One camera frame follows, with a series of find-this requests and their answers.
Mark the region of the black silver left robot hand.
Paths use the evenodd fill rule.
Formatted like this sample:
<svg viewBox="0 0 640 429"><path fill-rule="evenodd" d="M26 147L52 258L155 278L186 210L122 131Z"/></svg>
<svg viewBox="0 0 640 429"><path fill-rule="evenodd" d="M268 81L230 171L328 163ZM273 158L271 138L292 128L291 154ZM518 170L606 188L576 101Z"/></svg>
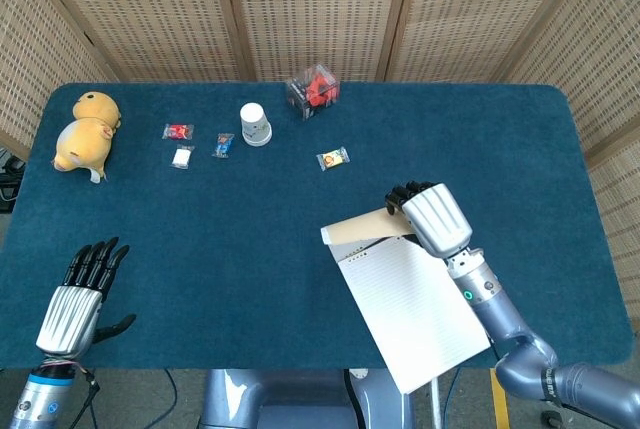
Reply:
<svg viewBox="0 0 640 429"><path fill-rule="evenodd" d="M114 283L118 268L129 252L113 237L85 245L74 255L62 283L55 289L45 313L36 347L47 358L76 360L88 349L126 331L134 314L99 328L101 309Z"/></svg>

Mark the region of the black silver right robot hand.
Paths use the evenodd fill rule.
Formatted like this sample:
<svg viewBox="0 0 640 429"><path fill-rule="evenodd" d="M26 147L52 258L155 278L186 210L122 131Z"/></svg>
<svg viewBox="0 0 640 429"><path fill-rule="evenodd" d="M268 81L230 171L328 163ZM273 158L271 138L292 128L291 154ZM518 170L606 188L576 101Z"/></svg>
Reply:
<svg viewBox="0 0 640 429"><path fill-rule="evenodd" d="M433 257L449 259L469 246L473 230L444 183L409 181L385 196L390 215L400 212Z"/></svg>

